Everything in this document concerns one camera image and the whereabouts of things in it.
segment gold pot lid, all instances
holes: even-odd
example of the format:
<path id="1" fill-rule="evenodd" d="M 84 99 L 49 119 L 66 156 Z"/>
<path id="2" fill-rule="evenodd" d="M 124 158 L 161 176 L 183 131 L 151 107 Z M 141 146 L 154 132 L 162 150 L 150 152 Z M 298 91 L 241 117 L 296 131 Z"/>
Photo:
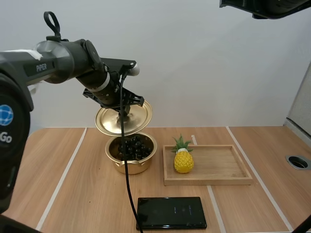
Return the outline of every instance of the gold pot lid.
<path id="1" fill-rule="evenodd" d="M 152 117 L 151 105 L 145 101 L 143 106 L 131 105 L 130 112 L 124 117 L 124 135 L 131 135 L 141 131 Z M 95 118 L 99 131 L 109 136 L 121 136 L 121 122 L 119 113 L 112 109 L 101 108 Z"/>

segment pot handle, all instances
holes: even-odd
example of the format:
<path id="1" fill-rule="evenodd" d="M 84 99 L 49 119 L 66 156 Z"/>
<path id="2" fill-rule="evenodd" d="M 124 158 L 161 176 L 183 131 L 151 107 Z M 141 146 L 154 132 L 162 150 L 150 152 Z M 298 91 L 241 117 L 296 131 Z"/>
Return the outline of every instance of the pot handle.
<path id="1" fill-rule="evenodd" d="M 127 161 L 127 164 L 141 165 L 141 166 L 142 166 L 142 165 L 144 165 L 145 163 L 140 164 L 137 160 L 130 160 L 130 161 Z M 122 167 L 122 166 L 124 166 L 124 161 L 121 161 L 120 164 L 116 163 L 116 165 L 117 165 L 118 167 Z"/>

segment wooden tray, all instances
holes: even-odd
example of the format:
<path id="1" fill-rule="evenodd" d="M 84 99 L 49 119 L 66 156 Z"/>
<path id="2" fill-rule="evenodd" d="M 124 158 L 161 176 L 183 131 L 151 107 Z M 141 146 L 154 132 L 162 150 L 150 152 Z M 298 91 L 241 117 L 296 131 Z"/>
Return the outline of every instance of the wooden tray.
<path id="1" fill-rule="evenodd" d="M 164 185 L 245 185 L 253 179 L 233 145 L 191 145 L 194 167 L 181 174 L 174 168 L 174 146 L 163 146 Z"/>

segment logo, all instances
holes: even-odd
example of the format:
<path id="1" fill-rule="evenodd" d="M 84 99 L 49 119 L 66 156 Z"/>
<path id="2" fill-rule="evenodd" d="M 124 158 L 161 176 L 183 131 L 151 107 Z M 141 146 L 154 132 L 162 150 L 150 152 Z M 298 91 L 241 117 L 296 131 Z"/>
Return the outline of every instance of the logo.
<path id="1" fill-rule="evenodd" d="M 12 141 L 12 137 L 8 136 L 7 132 L 0 133 L 0 141 L 10 143 Z"/>
<path id="2" fill-rule="evenodd" d="M 8 105 L 0 105 L 0 125 L 7 126 L 13 120 L 13 110 Z"/>

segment white wall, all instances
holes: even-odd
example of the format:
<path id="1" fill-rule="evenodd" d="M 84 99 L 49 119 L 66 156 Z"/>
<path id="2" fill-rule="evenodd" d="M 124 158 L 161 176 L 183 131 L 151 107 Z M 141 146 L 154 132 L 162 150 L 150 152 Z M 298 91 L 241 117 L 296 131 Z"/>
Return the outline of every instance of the white wall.
<path id="1" fill-rule="evenodd" d="M 311 9 L 281 20 L 218 8 L 218 0 L 11 0 L 0 8 L 0 50 L 50 35 L 89 39 L 102 57 L 135 59 L 125 87 L 149 101 L 150 126 L 282 125 L 311 59 Z M 43 83 L 32 128 L 94 127 L 99 106 L 71 80 Z"/>

